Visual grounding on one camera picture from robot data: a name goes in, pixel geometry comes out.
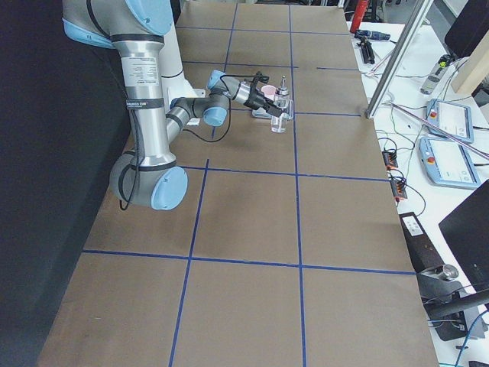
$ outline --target blue and white tablet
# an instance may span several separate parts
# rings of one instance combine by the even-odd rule
[[[426,107],[426,120],[462,141],[474,142],[471,108],[468,106],[432,99]],[[430,134],[443,137],[439,132],[428,129]]]
[[[476,189],[481,185],[467,149],[441,138],[419,140],[419,152],[429,179],[439,186]]]

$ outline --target table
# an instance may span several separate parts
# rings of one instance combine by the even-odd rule
[[[362,23],[361,29],[381,31],[391,34],[391,39],[396,41],[403,30],[402,24],[372,24]],[[390,50],[393,49],[394,44],[390,42],[372,42],[374,51],[378,53],[376,60],[385,56]],[[451,67],[450,70],[444,75],[444,78],[437,86],[436,90],[431,96],[424,96],[419,92],[419,88],[424,82],[425,76],[429,74],[435,62],[439,57],[445,54],[446,51],[440,44],[435,32],[430,26],[422,26],[419,30],[419,34],[416,36],[413,44],[406,53],[406,57],[403,60],[397,75],[402,76],[424,76],[416,78],[400,78],[397,77],[390,91],[395,97],[396,103],[419,107],[425,106],[431,98],[437,97],[440,90],[445,85],[445,82],[455,71],[455,67]],[[355,47],[355,56],[361,72],[367,72],[372,68],[371,65],[365,65],[361,59],[361,53],[359,49]],[[378,73],[382,73],[384,67],[378,70]],[[373,95],[375,90],[375,80],[362,76],[365,92],[368,97]],[[446,94],[446,100],[460,99],[467,96],[460,96],[453,92],[452,88],[448,89]],[[485,117],[482,115],[481,110],[478,108],[474,99],[469,96],[467,99],[459,101],[459,103],[465,104],[471,107],[474,126],[488,127]],[[425,112],[422,110],[413,110],[417,115],[423,116]],[[377,136],[379,138],[388,136],[392,138],[397,144],[398,148],[411,148],[412,145],[405,138],[396,134],[393,129],[393,123],[390,119],[390,108],[382,108],[378,111],[374,117],[375,128],[377,129]],[[401,114],[401,112],[394,111],[394,121],[396,122],[397,131],[407,136],[411,140],[415,140],[419,131],[419,124],[414,122]],[[384,146],[384,141],[380,141],[381,147]],[[476,148],[482,151],[487,151],[489,148],[489,134],[483,131],[474,132],[474,144]],[[485,163],[477,155],[470,153],[473,162]],[[432,185],[427,178],[424,169],[420,163],[419,154],[416,146],[414,155],[410,160],[410,153],[405,151],[400,153],[398,158],[400,170],[404,173],[408,171],[409,176],[408,183],[415,187],[426,199],[426,210],[424,214],[419,217],[419,221],[422,223],[426,233],[431,238],[433,244],[439,251],[444,261],[448,264],[452,264],[460,269],[458,262],[455,260],[452,252],[446,244],[442,233],[439,230],[438,223],[440,223],[459,203],[461,203],[468,195],[472,193],[472,190],[455,189],[448,187],[437,187]],[[489,179],[489,167],[477,167],[478,175],[481,181]],[[419,213],[423,207],[422,200],[413,192],[408,189],[408,200],[401,201],[398,206],[399,213],[407,213],[413,211]],[[470,282],[465,277],[463,272],[458,279],[462,285],[468,285]],[[432,330],[432,337],[435,343],[436,352],[440,362],[446,362],[453,364],[456,360],[458,350],[455,346],[461,345],[461,340],[452,340],[450,342],[443,342],[438,338],[438,335]],[[478,360],[481,362],[489,363],[489,338],[486,339],[471,340],[469,342],[469,349],[464,352],[461,360],[462,365],[468,365],[468,360]]]
[[[342,10],[189,2],[176,30],[194,87],[285,75],[294,122],[182,134],[173,211],[108,193],[39,364],[435,365]]]

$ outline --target white desk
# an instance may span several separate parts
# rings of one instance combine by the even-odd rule
[[[361,29],[381,31],[391,35],[392,41],[397,41],[403,30],[402,24],[375,24],[375,23],[362,23]],[[352,43],[355,49],[355,56],[362,73],[369,71],[373,65],[363,64],[361,59],[361,52],[356,43],[358,40],[352,38]],[[382,57],[387,55],[389,51],[394,48],[394,44],[391,42],[375,42],[372,41],[372,47],[376,53],[375,60],[378,62]],[[431,71],[435,62],[441,55],[445,54],[445,49],[436,37],[435,32],[430,26],[423,26],[419,30],[413,44],[407,51],[401,67],[397,71],[397,75],[402,76],[426,76]],[[387,62],[380,67],[376,73],[383,73]],[[419,88],[423,84],[425,77],[420,78],[401,78],[397,77],[393,81],[390,92],[394,96],[396,103],[409,106],[420,107],[425,106],[427,102],[437,97],[440,94],[446,80],[452,75],[455,70],[454,66],[446,72],[443,79],[440,81],[435,91],[431,96],[425,96],[419,92]],[[377,86],[377,81],[373,78],[369,78],[365,75],[362,76],[364,89],[367,97],[370,99],[374,94]],[[451,87],[449,87],[445,100],[460,99],[466,96],[455,94]],[[470,97],[459,101],[461,104],[465,104],[471,107],[474,126],[489,127],[486,119],[482,115],[475,101]],[[413,113],[425,117],[425,109],[413,110]],[[398,148],[411,148],[412,144],[405,138],[398,135],[394,131],[394,126],[390,118],[391,108],[385,107],[379,109],[374,117],[375,127],[377,129],[378,137],[391,138],[397,143]],[[396,123],[396,130],[401,134],[407,136],[410,140],[415,141],[416,136],[420,130],[420,124],[413,121],[411,118],[406,117],[402,112],[393,111],[393,118]],[[482,151],[489,151],[489,133],[485,131],[474,132],[474,146]],[[380,146],[383,147],[385,140],[381,140]],[[387,144],[387,148],[392,148],[392,143]],[[471,158],[474,163],[487,163],[482,158],[471,153]],[[438,187],[430,183],[428,177],[425,174],[419,159],[418,147],[413,152],[413,156],[410,159],[410,151],[399,151],[397,155],[397,161],[400,171],[404,174],[408,172],[408,184],[416,188],[426,199],[426,209],[424,213],[419,217],[419,221],[425,228],[428,236],[431,238],[433,244],[438,249],[445,263],[452,264],[460,269],[458,262],[453,257],[452,252],[447,246],[442,233],[439,230],[438,224],[444,219],[459,203],[461,203],[467,196],[473,191],[464,189],[455,189],[447,187]],[[481,181],[484,182],[489,179],[489,166],[477,167],[477,172]],[[423,208],[423,201],[421,198],[408,188],[407,191],[408,200],[403,200],[399,203],[397,210],[399,213],[406,213],[413,211],[419,213]],[[463,273],[458,277],[458,280],[462,285],[470,284],[468,279]],[[467,288],[467,292],[473,292],[471,287]],[[484,320],[489,321],[489,317],[484,317]],[[458,349],[455,346],[460,346],[463,339],[452,340],[449,342],[443,342],[436,334],[435,330],[432,331],[433,343],[436,348],[438,359],[441,363],[454,364],[458,355]],[[462,359],[459,364],[468,365],[469,360],[477,360],[480,362],[489,363],[489,335],[486,333],[486,339],[470,340],[468,342],[468,349],[464,351]]]

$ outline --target blue tape line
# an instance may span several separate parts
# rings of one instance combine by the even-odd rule
[[[217,27],[188,27],[188,26],[180,26],[176,25],[176,29],[208,29],[210,31],[230,31],[230,28],[217,28]]]
[[[196,242],[197,228],[199,227],[200,210],[202,208],[202,199],[204,197],[204,189],[206,188],[207,167],[208,166],[209,166],[209,159],[206,162],[206,170],[204,171],[204,177],[202,179],[202,186],[200,188],[200,198],[199,198],[199,205],[197,206],[196,222],[195,222],[195,225],[193,227],[192,242],[190,244],[190,250],[189,250],[189,259],[188,259],[188,262],[186,264],[185,278],[183,279],[182,295],[180,297],[180,305],[178,306],[178,316],[176,317],[175,332],[173,334],[173,342],[172,342],[172,346],[171,346],[171,354],[170,354],[170,361],[168,362],[168,367],[173,366],[173,360],[175,358],[176,342],[178,340],[178,332],[180,331],[180,321],[182,320],[182,311],[183,311],[183,303],[185,302],[186,286],[187,286],[188,281],[189,281],[190,265],[192,264],[193,246],[195,245],[195,242]]]
[[[332,32],[292,32],[293,34],[322,34],[327,36],[351,36],[349,33],[332,33]]]
[[[95,255],[131,256],[131,257],[136,257],[136,258],[168,258],[170,260],[223,262],[223,263],[229,263],[229,264],[276,266],[276,267],[281,267],[281,268],[305,268],[305,269],[313,269],[313,270],[354,271],[357,273],[416,275],[416,273],[413,271],[367,269],[367,268],[345,268],[345,267],[338,267],[338,266],[308,265],[308,264],[299,265],[299,264],[287,264],[285,262],[245,261],[245,260],[235,260],[232,258],[189,257],[189,256],[182,256],[182,255],[151,254],[151,253],[144,253],[144,252],[123,252],[123,251],[84,249],[84,250],[82,250],[82,253],[84,253],[84,254],[95,254]]]
[[[207,262],[222,262],[226,264],[243,264],[243,265],[261,265],[261,266],[275,266],[279,268],[298,268],[298,264],[287,264],[283,262],[268,262],[268,261],[245,261],[234,260],[232,258],[196,258],[192,257],[193,261],[207,261]]]
[[[360,71],[358,69],[352,69],[347,67],[317,67],[317,70],[344,70],[344,71]]]
[[[272,175],[279,175],[279,176],[295,176],[296,174],[293,173],[287,173],[287,172],[268,172],[268,171],[247,171],[247,170],[233,170],[231,168],[209,168],[209,171],[216,171],[216,172],[232,172],[232,173],[237,173],[237,174],[272,174]]]
[[[231,28],[213,28],[213,27],[188,27],[188,26],[179,26],[177,25],[175,27],[176,29],[201,29],[201,30],[211,30],[211,31],[230,31]],[[235,31],[242,31],[242,32],[270,32],[270,33],[286,33],[286,34],[323,34],[323,35],[330,35],[330,36],[351,36],[349,33],[332,33],[332,32],[307,32],[307,31],[265,31],[263,29],[240,29],[240,28],[235,28]]]
[[[91,250],[91,249],[83,249],[82,252],[85,254],[134,256],[134,257],[140,257],[140,258],[171,258],[173,260],[188,260],[189,259],[188,256],[149,254],[149,253],[143,253],[143,252],[125,252],[125,251]]]
[[[292,94],[295,96],[294,90],[294,75],[293,75],[293,44],[292,44],[292,15],[290,5],[289,11],[289,41],[290,41],[290,87]],[[300,189],[299,189],[299,158],[297,149],[297,133],[296,133],[296,114],[293,113],[293,155],[294,169],[296,178],[296,214],[297,214],[297,250],[299,256],[299,289],[300,289],[300,329],[303,347],[303,367],[307,367],[307,348],[306,348],[306,311],[304,307],[304,275],[303,275],[303,248],[302,236],[300,227]]]
[[[268,65],[268,64],[260,64],[260,63],[228,63],[228,65],[235,65],[237,67],[286,67],[290,68],[290,66],[286,65]]]
[[[295,115],[326,115],[326,116],[361,117],[361,115],[359,113],[334,113],[334,112],[295,112]]]
[[[224,65],[224,63],[214,63],[211,61],[183,61],[182,63],[208,63],[209,65]]]
[[[333,180],[359,180],[359,181],[374,181],[374,182],[389,182],[387,178],[373,178],[373,177],[350,177],[350,176],[335,176],[331,174],[299,174],[292,172],[273,172],[273,171],[247,171],[247,170],[236,170],[232,168],[214,168],[214,167],[192,167],[192,166],[181,166],[182,168],[188,168],[190,170],[208,170],[216,172],[231,172],[238,174],[271,174],[278,176],[298,176],[298,177],[312,177],[312,178],[331,178]]]
[[[229,49],[231,48],[231,40],[232,40],[232,34],[235,29],[235,22],[236,22],[236,14],[238,13],[238,3],[236,3],[235,6],[235,15],[232,19],[232,25],[231,25],[231,33],[229,35],[229,42],[228,42],[228,50],[226,51],[226,60],[224,62],[224,72],[226,72],[226,67],[228,66],[228,59],[229,59]]]
[[[371,178],[371,177],[349,177],[349,176],[332,176],[328,174],[297,174],[300,177],[314,177],[314,178],[333,178],[338,180],[359,180],[359,181],[376,181],[376,182],[389,182],[388,178]]]
[[[303,265],[304,269],[333,270],[333,271],[353,271],[356,273],[376,273],[376,274],[396,274],[396,275],[416,275],[414,271],[366,269],[366,268],[343,268],[339,266],[322,265]]]

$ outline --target ur robot arm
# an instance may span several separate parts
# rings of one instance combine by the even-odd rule
[[[183,75],[169,0],[63,0],[63,23],[69,38],[121,56],[135,146],[115,162],[110,187],[127,204],[169,210],[182,201],[188,178],[170,143],[190,119],[222,125],[229,99],[281,114],[257,89],[267,82],[260,73],[248,85],[215,70],[209,97],[195,98]]]

